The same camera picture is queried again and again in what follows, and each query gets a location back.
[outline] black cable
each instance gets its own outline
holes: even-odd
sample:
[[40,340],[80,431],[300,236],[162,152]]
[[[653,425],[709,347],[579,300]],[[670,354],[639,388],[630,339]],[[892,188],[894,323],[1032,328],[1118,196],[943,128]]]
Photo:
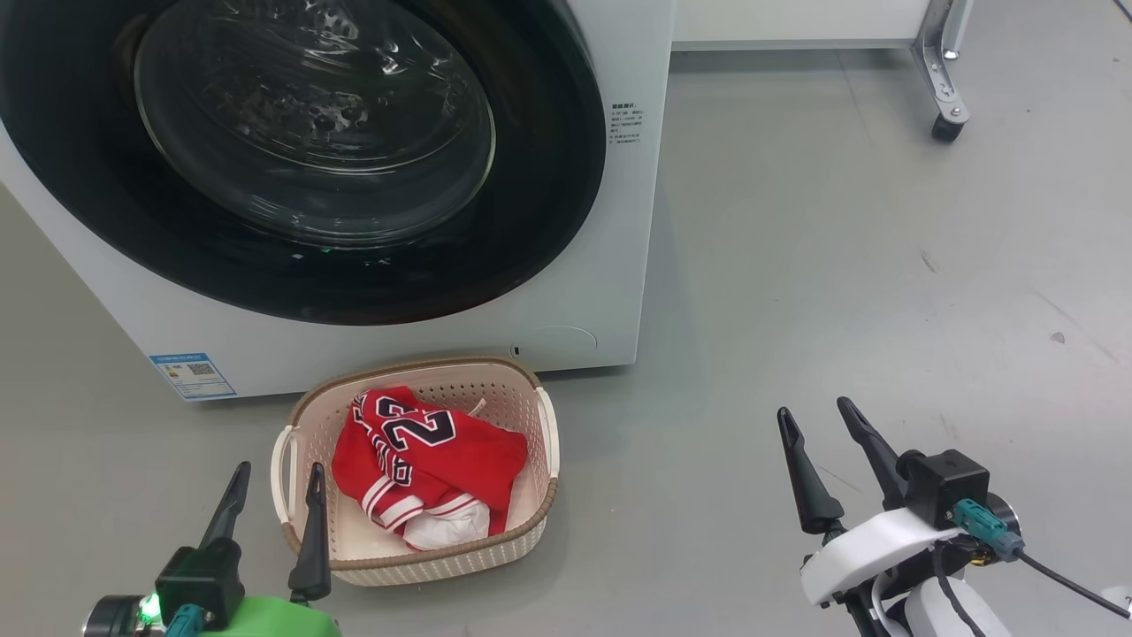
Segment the black cable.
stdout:
[[951,602],[951,608],[955,611],[955,614],[959,616],[959,619],[963,620],[963,623],[971,629],[971,634],[975,635],[975,637],[987,637],[986,634],[979,629],[979,625],[975,623],[975,620],[971,619],[971,616],[967,614],[967,609],[959,603],[959,597],[957,597],[955,592],[951,589],[951,580],[947,579],[947,574],[943,570],[943,550],[946,546],[946,544],[937,542],[935,550],[932,551],[932,569],[935,570],[935,578],[940,580],[940,589],[943,591],[943,595],[947,597],[949,602]]
[[873,609],[873,588],[868,585],[872,582],[869,579],[857,588],[846,591],[843,599],[846,610],[849,611],[849,617],[852,618],[854,626],[857,627],[857,632],[860,634],[860,637],[881,637],[882,635],[887,635],[887,631],[881,628],[880,620],[875,619],[874,614],[869,612],[871,610],[877,613],[883,612],[882,609]]
[[1118,605],[1109,602],[1108,600],[1101,597],[1100,595],[1097,595],[1092,591],[1089,591],[1088,588],[1084,588],[1083,586],[1081,586],[1081,585],[1079,585],[1079,584],[1077,584],[1077,583],[1067,579],[1066,577],[1057,574],[1056,571],[1054,571],[1049,567],[1047,567],[1047,566],[1043,565],[1041,562],[1039,562],[1039,561],[1035,560],[1034,558],[1031,558],[1022,549],[1017,549],[1014,551],[1014,554],[1018,556],[1019,560],[1022,560],[1023,562],[1030,565],[1031,567],[1034,567],[1035,570],[1037,570],[1041,575],[1048,577],[1049,579],[1053,579],[1057,584],[1061,584],[1065,588],[1069,588],[1070,591],[1077,593],[1078,595],[1084,597],[1086,600],[1089,600],[1090,602],[1092,602],[1095,604],[1099,604],[1100,606],[1104,606],[1105,609],[1107,609],[1109,611],[1113,611],[1114,613],[1123,617],[1124,619],[1132,619],[1132,613],[1129,613],[1127,609],[1118,606]]

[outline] metal stand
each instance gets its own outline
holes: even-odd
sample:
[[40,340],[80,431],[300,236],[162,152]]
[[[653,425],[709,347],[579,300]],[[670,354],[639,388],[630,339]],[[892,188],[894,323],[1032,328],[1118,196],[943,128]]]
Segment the metal stand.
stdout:
[[[954,141],[970,118],[959,91],[947,75],[944,57],[944,28],[954,1],[931,0],[919,35],[912,42],[912,58],[920,67],[924,79],[932,87],[935,103],[940,107],[940,115],[935,118],[935,124],[932,127],[932,136],[943,141]],[[963,12],[966,14],[969,8],[969,6],[963,7]]]
[[971,2],[975,0],[955,0],[951,6],[951,16],[943,27],[943,59],[958,60],[959,48],[967,33],[967,18],[971,17]]

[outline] brown basket rim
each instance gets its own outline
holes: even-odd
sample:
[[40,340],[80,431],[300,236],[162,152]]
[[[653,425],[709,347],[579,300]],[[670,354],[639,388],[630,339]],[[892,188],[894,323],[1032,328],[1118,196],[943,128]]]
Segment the brown basket rim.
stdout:
[[[426,370],[429,368],[444,368],[448,365],[465,365],[465,364],[484,364],[484,365],[504,365],[505,368],[511,368],[516,372],[523,375],[524,378],[531,384],[533,389],[539,389],[542,384],[534,376],[533,372],[516,364],[513,361],[506,359],[499,359],[495,356],[469,356],[458,359],[437,359],[429,361],[421,361],[415,363],[403,363],[398,365],[391,365],[388,368],[380,368],[377,370],[371,370],[368,372],[359,372],[354,375],[346,375],[343,377],[337,377],[331,379],[325,384],[316,387],[315,389],[308,391],[291,411],[291,418],[288,420],[288,425],[295,428],[295,423],[299,422],[299,418],[306,411],[316,398],[326,394],[327,391],[337,388],[338,386],[352,384],[363,379],[392,375],[395,372],[408,372],[410,370]],[[455,546],[448,546],[447,549],[438,549],[436,551],[421,551],[420,553],[410,553],[405,556],[394,556],[392,558],[371,558],[368,560],[331,560],[332,571],[351,571],[351,570],[371,570],[371,569],[386,569],[405,567],[412,565],[421,565],[426,562],[431,562],[436,560],[445,560],[448,558],[454,558],[456,556],[463,556],[465,553],[472,553],[475,551],[482,551],[483,549],[490,549],[492,546],[498,546],[500,544],[506,544],[518,540],[520,537],[530,533],[535,526],[538,526],[543,519],[546,519],[547,514],[550,513],[550,506],[555,502],[555,496],[558,493],[558,477],[551,477],[549,484],[547,484],[547,497],[542,500],[542,505],[539,509],[522,525],[499,535],[494,535],[491,537],[484,537],[483,540],[477,540],[475,542],[468,542],[464,544],[457,544]],[[299,549],[302,543],[299,541],[299,535],[294,531],[294,525],[291,523],[284,523],[283,525],[283,537],[286,540],[291,550],[299,553]]]

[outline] basket handle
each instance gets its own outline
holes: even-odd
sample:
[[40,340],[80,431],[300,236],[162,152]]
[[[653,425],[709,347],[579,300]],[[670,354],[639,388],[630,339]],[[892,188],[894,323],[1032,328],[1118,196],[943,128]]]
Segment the basket handle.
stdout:
[[[291,475],[290,484],[283,487],[283,450],[290,447],[291,451]],[[280,518],[280,524],[291,524],[294,520],[294,499],[299,484],[299,441],[294,437],[294,428],[288,425],[283,428],[280,437],[275,440],[275,448],[272,450],[272,472],[268,476],[272,482],[272,501],[275,502],[275,515]]]
[[539,395],[539,414],[544,423],[542,440],[547,448],[547,471],[550,477],[558,477],[558,419],[555,418],[555,406],[547,390],[535,388],[534,391]]

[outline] laundry basket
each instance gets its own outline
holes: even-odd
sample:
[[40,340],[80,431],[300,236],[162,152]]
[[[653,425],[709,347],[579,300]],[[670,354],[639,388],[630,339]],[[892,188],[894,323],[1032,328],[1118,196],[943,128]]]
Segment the laundry basket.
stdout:
[[501,359],[387,368],[335,379],[302,397],[272,454],[272,497],[291,549],[299,552],[307,524],[301,496],[310,468],[321,463],[329,470],[350,402],[367,390],[401,386],[424,403],[465,413],[482,399],[486,405],[477,418],[526,437],[528,460],[512,490],[506,532],[437,551],[414,552],[401,537],[374,524],[358,502],[343,496],[327,471],[331,571],[359,586],[396,586],[487,570],[528,554],[542,537],[558,490],[558,427],[550,398],[538,379]]

